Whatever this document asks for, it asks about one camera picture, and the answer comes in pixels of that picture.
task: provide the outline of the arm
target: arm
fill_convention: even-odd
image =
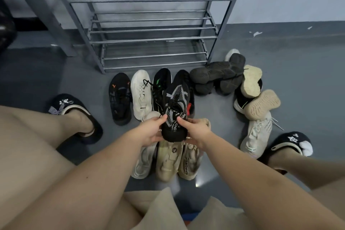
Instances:
[[[196,119],[178,119],[259,229],[345,229],[345,222],[291,180],[241,152]]]
[[[166,121],[152,118],[91,156],[44,193],[8,229],[104,229],[125,190],[142,146],[162,140]]]

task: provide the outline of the gray floor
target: gray floor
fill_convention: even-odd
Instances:
[[[285,131],[297,130],[308,135],[316,158],[344,158],[344,36],[242,39],[225,36],[213,60],[223,60],[231,48],[239,49],[248,64],[263,70],[263,89],[273,89],[282,101],[272,116]],[[153,78],[157,70],[147,71]],[[180,68],[170,70],[174,76]],[[126,74],[131,78],[134,72]],[[59,49],[11,49],[0,56],[0,104],[42,110],[44,101],[56,93],[71,93],[80,98],[102,124],[104,136],[87,148],[78,143],[72,149],[68,145],[62,147],[61,152],[78,163],[139,124],[134,117],[123,127],[112,121],[107,90],[115,74],[102,75],[91,60],[65,58]],[[237,146],[247,133],[248,121],[235,112],[232,102],[232,95],[221,96],[215,91],[196,97],[196,118],[208,118],[217,135]],[[281,132],[274,126],[270,141]],[[200,211],[210,196],[227,206],[238,206],[207,156],[193,181],[176,176],[166,184],[152,173],[144,180],[130,178],[126,190],[159,190],[166,186],[171,187],[181,212]]]

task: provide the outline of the peeling paint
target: peeling paint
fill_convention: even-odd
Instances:
[[[257,35],[260,35],[260,34],[262,34],[263,32],[255,32],[254,33],[254,35],[253,35],[253,37],[255,37],[255,36],[257,36]]]

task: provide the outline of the metal shoe rack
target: metal shoe rack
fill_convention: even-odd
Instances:
[[[236,0],[62,1],[90,54],[101,72],[105,73],[123,68],[210,62]],[[228,2],[219,27],[210,12],[213,1]],[[167,8],[167,10],[148,9],[157,8],[158,2],[159,7]],[[88,29],[84,29],[75,11],[74,4],[77,3],[86,3],[92,13]],[[181,6],[187,9],[175,9]],[[206,48],[205,40],[213,41],[210,52]]]

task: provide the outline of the hand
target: hand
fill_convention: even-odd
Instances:
[[[167,118],[167,115],[163,115],[160,118],[153,117],[140,123],[140,125],[134,129],[136,134],[140,136],[142,146],[149,146],[163,140],[162,132],[160,132],[159,129]]]
[[[178,117],[177,122],[188,130],[188,137],[190,139],[186,139],[185,142],[196,145],[201,150],[205,150],[205,139],[212,132],[202,119],[188,118],[186,121]]]

